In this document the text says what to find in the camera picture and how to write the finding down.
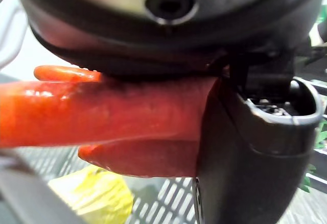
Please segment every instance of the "carrot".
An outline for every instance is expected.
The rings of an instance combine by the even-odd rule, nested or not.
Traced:
[[[92,144],[80,147],[79,157],[122,175],[196,175],[213,79],[131,85],[70,67],[41,66],[34,73],[72,83],[0,86],[0,147]]]
[[[132,140],[82,146],[78,156],[127,176],[195,177],[199,141]]]
[[[213,79],[153,84],[27,82],[0,85],[0,146],[130,139],[199,140]]]
[[[34,76],[41,81],[87,82],[101,81],[103,76],[96,71],[81,68],[44,65],[34,69]]]

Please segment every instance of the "black plastic housing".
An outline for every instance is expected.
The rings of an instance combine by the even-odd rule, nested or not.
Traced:
[[[265,113],[228,83],[215,85],[194,184],[200,224],[275,224],[282,216],[303,178],[323,114],[315,89],[296,81],[296,116]]]
[[[115,75],[203,73],[219,52],[296,47],[322,0],[260,0],[217,18],[161,27],[85,0],[21,0],[38,40],[69,62]]]

